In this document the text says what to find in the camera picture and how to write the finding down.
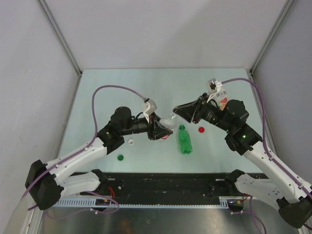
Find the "clear bottle red label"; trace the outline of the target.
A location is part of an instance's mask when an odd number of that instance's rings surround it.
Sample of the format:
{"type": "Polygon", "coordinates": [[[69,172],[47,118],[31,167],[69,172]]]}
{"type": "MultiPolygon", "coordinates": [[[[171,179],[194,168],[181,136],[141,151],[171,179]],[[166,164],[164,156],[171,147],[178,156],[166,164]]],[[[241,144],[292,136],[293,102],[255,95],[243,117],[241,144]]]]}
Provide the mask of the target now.
{"type": "Polygon", "coordinates": [[[175,113],[169,114],[166,118],[161,118],[159,123],[161,126],[171,130],[171,134],[167,134],[162,137],[162,139],[167,139],[170,135],[173,134],[178,125],[178,116],[175,113]]]}

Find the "red bottle cap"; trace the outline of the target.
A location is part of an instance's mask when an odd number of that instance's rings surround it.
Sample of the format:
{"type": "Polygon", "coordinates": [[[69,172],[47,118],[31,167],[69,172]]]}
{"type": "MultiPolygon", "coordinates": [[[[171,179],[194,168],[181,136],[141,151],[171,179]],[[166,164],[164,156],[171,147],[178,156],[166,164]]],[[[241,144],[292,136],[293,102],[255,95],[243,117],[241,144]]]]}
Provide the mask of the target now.
{"type": "Polygon", "coordinates": [[[204,128],[204,127],[199,127],[198,131],[199,131],[200,133],[204,133],[204,132],[205,132],[205,128],[204,128]]]}

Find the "green plastic bottle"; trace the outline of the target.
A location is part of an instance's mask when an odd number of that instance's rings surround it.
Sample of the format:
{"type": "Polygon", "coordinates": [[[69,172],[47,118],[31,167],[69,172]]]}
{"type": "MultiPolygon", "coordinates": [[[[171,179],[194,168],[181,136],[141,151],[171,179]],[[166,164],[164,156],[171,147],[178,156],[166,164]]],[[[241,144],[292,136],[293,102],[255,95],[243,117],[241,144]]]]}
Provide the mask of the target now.
{"type": "Polygon", "coordinates": [[[182,154],[191,154],[193,152],[191,138],[184,125],[179,126],[178,142],[182,154]]]}

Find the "green bottle cap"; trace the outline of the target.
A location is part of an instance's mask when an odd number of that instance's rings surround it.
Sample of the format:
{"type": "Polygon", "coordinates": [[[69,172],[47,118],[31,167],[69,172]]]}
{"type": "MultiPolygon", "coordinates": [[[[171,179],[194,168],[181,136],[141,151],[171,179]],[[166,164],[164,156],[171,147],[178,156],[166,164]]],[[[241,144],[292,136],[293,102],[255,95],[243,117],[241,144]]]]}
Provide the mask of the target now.
{"type": "Polygon", "coordinates": [[[119,161],[123,161],[123,160],[124,160],[124,156],[123,156],[123,155],[118,155],[118,156],[117,156],[117,159],[118,159],[119,161]]]}

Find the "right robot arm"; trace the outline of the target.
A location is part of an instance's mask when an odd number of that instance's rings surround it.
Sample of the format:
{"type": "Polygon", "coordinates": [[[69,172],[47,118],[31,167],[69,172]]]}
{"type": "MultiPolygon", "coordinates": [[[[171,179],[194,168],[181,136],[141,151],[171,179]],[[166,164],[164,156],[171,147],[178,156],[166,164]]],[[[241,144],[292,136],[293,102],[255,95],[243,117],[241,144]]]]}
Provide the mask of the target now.
{"type": "Polygon", "coordinates": [[[204,93],[193,102],[176,106],[173,112],[188,123],[204,120],[226,131],[228,147],[256,165],[270,181],[257,181],[234,170],[226,179],[225,191],[256,197],[275,208],[290,226],[300,229],[312,216],[312,185],[276,156],[264,138],[246,123],[249,113],[242,101],[230,100],[223,110],[211,102],[204,93]]]}

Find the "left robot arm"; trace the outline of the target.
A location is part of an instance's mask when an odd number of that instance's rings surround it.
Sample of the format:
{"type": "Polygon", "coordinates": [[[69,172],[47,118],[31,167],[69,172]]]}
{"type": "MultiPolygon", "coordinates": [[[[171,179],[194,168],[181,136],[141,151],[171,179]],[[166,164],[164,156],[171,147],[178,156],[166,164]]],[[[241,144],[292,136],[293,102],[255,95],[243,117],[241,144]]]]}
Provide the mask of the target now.
{"type": "Polygon", "coordinates": [[[149,140],[166,139],[175,129],[171,118],[160,118],[156,113],[137,118],[128,107],[119,107],[110,117],[108,124],[77,152],[43,163],[32,163],[25,182],[27,193],[36,207],[47,210],[61,198],[81,192],[104,194],[108,179],[99,169],[74,175],[82,166],[107,156],[124,144],[124,136],[146,133],[149,140]]]}

